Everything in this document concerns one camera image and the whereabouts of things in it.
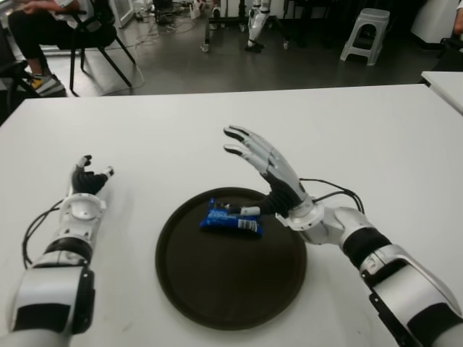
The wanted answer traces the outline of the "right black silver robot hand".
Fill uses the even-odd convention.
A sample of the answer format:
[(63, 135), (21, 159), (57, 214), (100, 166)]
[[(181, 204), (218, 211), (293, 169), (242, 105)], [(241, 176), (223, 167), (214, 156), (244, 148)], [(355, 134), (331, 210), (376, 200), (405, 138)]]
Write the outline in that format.
[(253, 166), (269, 184), (271, 191), (253, 206), (228, 205), (230, 215), (275, 215), (289, 217), (289, 212), (302, 205), (309, 195), (285, 157), (260, 135), (238, 126), (224, 128), (224, 134), (239, 142), (224, 145), (226, 152), (235, 154)]

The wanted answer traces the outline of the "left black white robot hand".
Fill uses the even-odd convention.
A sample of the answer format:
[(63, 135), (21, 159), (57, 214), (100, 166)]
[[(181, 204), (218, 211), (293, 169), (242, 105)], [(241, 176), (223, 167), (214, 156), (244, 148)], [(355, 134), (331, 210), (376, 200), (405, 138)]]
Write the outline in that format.
[(108, 166), (97, 174), (94, 171), (88, 171), (87, 167), (91, 165), (92, 159), (91, 155), (84, 155), (76, 162), (70, 174), (68, 195), (97, 195), (114, 175), (112, 166)]

